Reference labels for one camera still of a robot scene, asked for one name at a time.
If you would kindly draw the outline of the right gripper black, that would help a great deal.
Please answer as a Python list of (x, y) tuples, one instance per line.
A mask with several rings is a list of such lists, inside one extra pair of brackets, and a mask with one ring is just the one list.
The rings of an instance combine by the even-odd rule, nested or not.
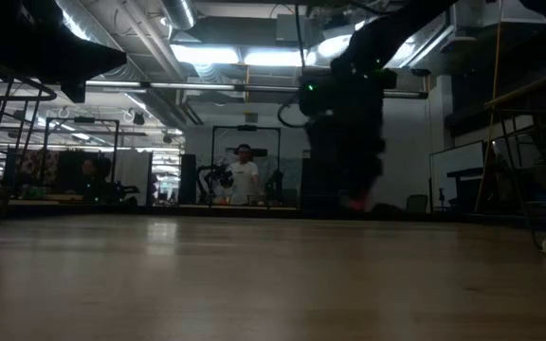
[[(364, 199), (382, 174), (380, 154), (384, 90), (394, 88), (397, 74), (390, 69), (368, 74), (336, 75), (312, 70), (300, 77), (298, 104), (307, 117), (303, 130), (310, 143), (314, 173), (336, 206), (353, 210), (353, 199)], [(353, 151), (351, 139), (356, 137)]]

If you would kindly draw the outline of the black cabinet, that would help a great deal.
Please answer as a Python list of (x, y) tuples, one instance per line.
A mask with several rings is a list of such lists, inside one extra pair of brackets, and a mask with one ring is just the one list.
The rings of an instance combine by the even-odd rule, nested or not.
[(311, 177), (312, 177), (312, 162), (311, 154), (305, 150), (302, 153), (301, 163), (301, 179), (300, 179), (300, 208), (307, 210), (311, 207)]

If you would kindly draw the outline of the black office chair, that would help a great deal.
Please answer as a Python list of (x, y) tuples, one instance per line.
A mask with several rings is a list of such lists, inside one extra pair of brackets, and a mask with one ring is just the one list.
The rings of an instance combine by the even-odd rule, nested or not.
[(428, 211), (428, 196), (412, 194), (407, 198), (406, 211), (408, 213), (426, 213)]

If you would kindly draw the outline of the person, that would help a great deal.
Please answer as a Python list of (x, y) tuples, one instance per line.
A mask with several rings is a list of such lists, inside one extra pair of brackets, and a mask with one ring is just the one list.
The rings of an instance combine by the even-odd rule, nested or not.
[(107, 178), (112, 162), (106, 157), (86, 159), (82, 164), (84, 178), (82, 198), (86, 202), (103, 203), (109, 196), (110, 184)]
[(233, 178), (230, 203), (240, 206), (248, 204), (249, 197), (262, 195), (263, 189), (258, 166), (252, 161), (250, 146), (240, 144), (236, 152), (237, 161), (228, 166)]

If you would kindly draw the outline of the whiteboard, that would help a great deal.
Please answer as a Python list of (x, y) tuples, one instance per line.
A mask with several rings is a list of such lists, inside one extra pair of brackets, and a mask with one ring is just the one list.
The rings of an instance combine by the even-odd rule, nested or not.
[(448, 207), (447, 201), (457, 196), (456, 179), (448, 174), (482, 167), (484, 150), (484, 143), (480, 140), (429, 156), (431, 204), (434, 209)]

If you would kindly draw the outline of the ceiling light panel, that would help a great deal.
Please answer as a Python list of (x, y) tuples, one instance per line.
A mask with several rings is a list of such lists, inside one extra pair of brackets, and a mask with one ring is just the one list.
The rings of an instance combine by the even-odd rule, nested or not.
[(237, 51), (232, 47), (170, 45), (170, 48), (182, 63), (233, 64), (240, 61)]
[(251, 49), (245, 55), (244, 63), (255, 66), (300, 67), (302, 59), (298, 50)]

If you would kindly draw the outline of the black speaker box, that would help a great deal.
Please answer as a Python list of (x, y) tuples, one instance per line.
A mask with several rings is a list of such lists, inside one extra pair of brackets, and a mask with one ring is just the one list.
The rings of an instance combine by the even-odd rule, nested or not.
[(178, 202), (190, 205), (196, 202), (197, 167), (195, 154), (182, 154), (180, 157), (180, 181)]

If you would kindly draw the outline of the long horizontal metal bar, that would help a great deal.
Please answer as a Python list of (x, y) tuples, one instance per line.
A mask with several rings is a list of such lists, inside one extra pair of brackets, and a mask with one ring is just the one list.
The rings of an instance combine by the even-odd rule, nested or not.
[[(296, 86), (152, 81), (87, 81), (86, 86), (88, 88), (112, 88), (115, 90), (166, 89), (248, 93), (294, 93), (299, 90), (299, 87)], [(389, 99), (426, 99), (428, 98), (428, 93), (389, 89), (384, 91), (384, 97)]]

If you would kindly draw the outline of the white cabinet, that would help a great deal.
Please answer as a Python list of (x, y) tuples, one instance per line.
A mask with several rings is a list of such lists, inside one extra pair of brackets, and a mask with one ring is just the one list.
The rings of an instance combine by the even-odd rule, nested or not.
[(137, 187), (145, 194), (149, 186), (152, 154), (136, 150), (118, 151), (116, 154), (115, 180), (123, 186)]

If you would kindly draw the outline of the black metal gantry frame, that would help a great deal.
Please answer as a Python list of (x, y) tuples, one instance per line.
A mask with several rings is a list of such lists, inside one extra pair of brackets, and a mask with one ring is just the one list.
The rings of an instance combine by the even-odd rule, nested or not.
[[(253, 124), (236, 126), (216, 125), (210, 137), (210, 165), (230, 165), (237, 161), (236, 149), (240, 144), (251, 148), (252, 161), (257, 164), (260, 174), (262, 195), (249, 197), (249, 203), (241, 206), (270, 206), (265, 198), (264, 184), (274, 170), (281, 170), (281, 137), (279, 128), (259, 127)], [(232, 189), (225, 202), (231, 205)]]
[[(48, 147), (48, 140), (49, 135), (51, 133), (54, 133), (58, 130), (59, 126), (62, 125), (64, 122), (67, 122), (68, 120), (72, 120), (74, 123), (78, 124), (95, 124), (97, 122), (103, 123), (104, 127), (107, 128), (107, 123), (113, 123), (115, 125), (115, 131), (114, 131), (114, 144), (113, 144), (113, 151), (112, 151), (112, 164), (111, 164), (111, 172), (110, 172), (110, 182), (114, 183), (115, 181), (115, 175), (116, 170), (115, 167), (117, 165), (117, 153), (118, 153), (118, 138), (120, 133), (120, 122), (118, 119), (103, 119), (103, 118), (96, 118), (96, 117), (47, 117), (45, 119), (45, 132), (44, 132), (44, 142), (43, 142), (43, 151), (44, 156), (46, 156), (47, 147)], [(59, 126), (56, 126), (52, 131), (50, 130), (50, 123), (53, 121), (59, 121), (61, 124)]]

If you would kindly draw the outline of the ribbed silver ceiling duct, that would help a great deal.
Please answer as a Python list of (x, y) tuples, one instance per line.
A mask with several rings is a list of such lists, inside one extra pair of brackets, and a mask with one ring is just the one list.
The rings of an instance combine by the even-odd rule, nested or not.
[[(113, 19), (119, 18), (116, 1), (110, 0), (55, 0), (64, 16), (64, 25), (73, 34), (92, 43), (125, 52), (120, 41), (121, 32), (114, 28)], [(125, 65), (95, 77), (99, 81), (147, 81), (149, 77), (127, 54)]]

